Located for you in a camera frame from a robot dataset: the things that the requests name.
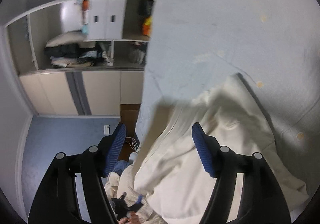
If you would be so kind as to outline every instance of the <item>bed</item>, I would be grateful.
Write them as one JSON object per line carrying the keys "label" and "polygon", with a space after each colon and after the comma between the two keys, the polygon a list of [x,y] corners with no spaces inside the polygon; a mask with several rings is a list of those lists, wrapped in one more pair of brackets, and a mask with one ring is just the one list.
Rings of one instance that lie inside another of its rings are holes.
{"label": "bed", "polygon": [[139,140],[148,141],[159,104],[191,101],[240,73],[279,157],[313,196],[320,183],[317,0],[156,0],[153,24]]}

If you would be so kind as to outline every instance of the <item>white electrical socket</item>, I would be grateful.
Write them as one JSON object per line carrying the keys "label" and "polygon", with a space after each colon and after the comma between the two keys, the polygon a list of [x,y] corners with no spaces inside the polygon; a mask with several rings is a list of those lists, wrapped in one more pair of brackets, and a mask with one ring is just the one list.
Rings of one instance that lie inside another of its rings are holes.
{"label": "white electrical socket", "polygon": [[108,135],[109,131],[110,131],[110,126],[109,125],[104,125],[103,134],[104,135]]}

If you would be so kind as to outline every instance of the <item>white cabinet door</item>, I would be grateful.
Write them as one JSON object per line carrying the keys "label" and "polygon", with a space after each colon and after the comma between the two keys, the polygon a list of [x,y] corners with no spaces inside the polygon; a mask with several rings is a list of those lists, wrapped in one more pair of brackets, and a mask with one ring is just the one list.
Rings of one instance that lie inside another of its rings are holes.
{"label": "white cabinet door", "polygon": [[121,39],[127,0],[108,0],[106,39]]}
{"label": "white cabinet door", "polygon": [[141,103],[143,73],[140,71],[121,72],[121,104]]}
{"label": "white cabinet door", "polygon": [[20,80],[39,114],[78,115],[64,72],[25,75]]}
{"label": "white cabinet door", "polygon": [[88,38],[105,39],[108,0],[90,0]]}
{"label": "white cabinet door", "polygon": [[89,40],[121,39],[127,0],[90,0]]}
{"label": "white cabinet door", "polygon": [[82,72],[92,115],[120,115],[120,71]]}

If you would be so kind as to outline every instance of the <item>ribbed blue pad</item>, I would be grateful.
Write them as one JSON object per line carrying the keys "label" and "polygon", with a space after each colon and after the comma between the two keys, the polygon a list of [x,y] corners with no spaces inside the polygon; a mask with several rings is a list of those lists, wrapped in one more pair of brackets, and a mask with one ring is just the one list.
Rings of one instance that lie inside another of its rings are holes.
{"label": "ribbed blue pad", "polygon": [[204,141],[205,133],[203,132],[199,123],[195,123],[192,126],[192,139],[196,145],[196,149],[200,156],[204,170],[210,174],[212,178],[215,178],[215,170],[212,165],[212,155]]}
{"label": "ribbed blue pad", "polygon": [[125,133],[125,125],[122,124],[106,156],[106,168],[103,171],[105,176],[108,176],[109,173],[113,171],[116,165],[121,148],[125,140]]}

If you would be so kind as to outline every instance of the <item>white baseboard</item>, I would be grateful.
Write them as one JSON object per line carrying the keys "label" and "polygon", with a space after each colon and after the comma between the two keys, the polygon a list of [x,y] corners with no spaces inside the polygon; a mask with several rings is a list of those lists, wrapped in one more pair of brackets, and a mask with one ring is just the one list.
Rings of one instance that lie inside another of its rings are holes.
{"label": "white baseboard", "polygon": [[120,118],[120,115],[78,115],[78,116],[68,116],[68,115],[39,115],[39,117],[49,117],[49,118]]}
{"label": "white baseboard", "polygon": [[32,118],[33,118],[33,115],[28,116],[28,118],[24,123],[19,144],[18,144],[16,165],[15,165],[15,186],[16,186],[16,196],[17,196],[18,206],[20,210],[19,215],[20,217],[23,218],[25,222],[27,222],[28,217],[27,217],[26,208],[24,206],[23,195],[22,195],[22,160],[23,160],[24,146],[26,144],[26,139],[27,139]]}

